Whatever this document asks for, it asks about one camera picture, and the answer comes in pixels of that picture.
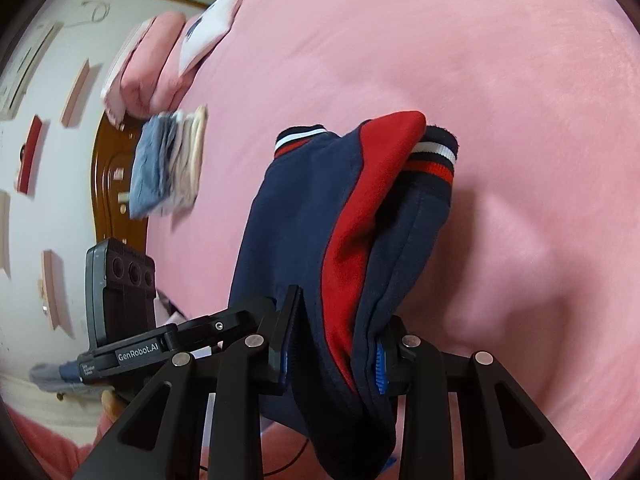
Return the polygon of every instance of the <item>folded clothes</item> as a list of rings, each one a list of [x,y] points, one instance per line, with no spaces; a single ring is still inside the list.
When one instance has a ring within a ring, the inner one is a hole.
[[[151,100],[168,57],[180,40],[185,22],[182,12],[163,12],[156,17],[133,52],[120,81],[120,92],[130,116],[147,119],[153,115]]]
[[[200,186],[207,110],[152,117],[143,127],[131,175],[129,215],[171,214],[193,206]]]
[[[142,127],[131,170],[131,218],[148,216],[168,196],[167,153],[176,129],[171,114],[156,115]]]
[[[283,397],[264,416],[309,436],[335,480],[372,480],[395,446],[376,386],[376,337],[414,285],[449,213],[456,139],[420,112],[282,132],[254,199],[230,304],[303,289]]]

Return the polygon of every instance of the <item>pillow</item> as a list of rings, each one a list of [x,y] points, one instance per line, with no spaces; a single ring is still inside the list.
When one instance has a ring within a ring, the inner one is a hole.
[[[149,103],[149,113],[152,115],[159,114],[160,112],[175,112],[180,105],[180,101],[182,101],[182,98],[187,93],[187,90],[191,87],[193,79],[196,77],[196,72],[198,71],[196,67],[180,75],[178,73],[178,64],[180,63],[182,40],[191,25],[199,18],[200,15],[198,14],[187,21],[180,34],[180,38],[178,38],[166,63],[162,67],[156,91],[151,96]]]
[[[119,128],[124,120],[124,114],[126,106],[124,99],[120,94],[120,83],[122,81],[122,74],[124,73],[129,60],[135,51],[140,41],[145,37],[146,32],[151,27],[155,18],[150,18],[146,22],[134,28],[130,33],[124,44],[122,45],[118,55],[116,56],[107,79],[100,92],[100,98],[104,104],[104,111],[107,113],[107,118],[113,126]]]
[[[149,112],[151,97],[185,21],[184,14],[174,10],[158,15],[131,56],[120,83],[129,115],[139,119],[153,115]]]
[[[231,30],[242,0],[216,0],[187,30],[180,51],[180,75],[205,57]]]

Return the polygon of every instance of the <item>white pillowcase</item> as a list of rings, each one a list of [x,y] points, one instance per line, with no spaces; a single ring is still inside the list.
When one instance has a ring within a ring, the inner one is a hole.
[[[242,0],[216,0],[189,28],[182,40],[178,74],[184,75],[231,30]]]
[[[124,114],[127,111],[124,99],[120,94],[122,74],[131,59],[133,51],[138,47],[142,38],[145,37],[146,32],[149,30],[155,19],[156,17],[152,17],[131,31],[113,61],[113,64],[109,69],[109,73],[107,74],[107,79],[102,87],[102,91],[100,92],[100,98],[104,104],[104,111],[107,113],[107,118],[113,126],[116,126],[116,128],[120,128],[120,125],[124,120]]]

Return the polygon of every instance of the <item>pink bed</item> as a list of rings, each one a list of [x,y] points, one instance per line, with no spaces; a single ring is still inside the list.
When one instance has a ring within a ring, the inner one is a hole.
[[[226,307],[281,130],[421,110],[460,157],[407,326],[495,353],[609,479],[640,437],[638,66],[615,0],[244,0],[181,104],[209,123],[193,210],[149,221],[159,288]]]

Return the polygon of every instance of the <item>camera lens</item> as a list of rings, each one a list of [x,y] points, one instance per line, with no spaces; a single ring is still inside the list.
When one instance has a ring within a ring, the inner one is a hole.
[[[136,264],[130,264],[129,266],[129,279],[134,285],[138,285],[140,283],[140,267]]]
[[[113,273],[115,274],[116,278],[121,278],[124,274],[124,264],[122,263],[122,260],[119,258],[114,258],[111,263],[111,269],[113,269]]]

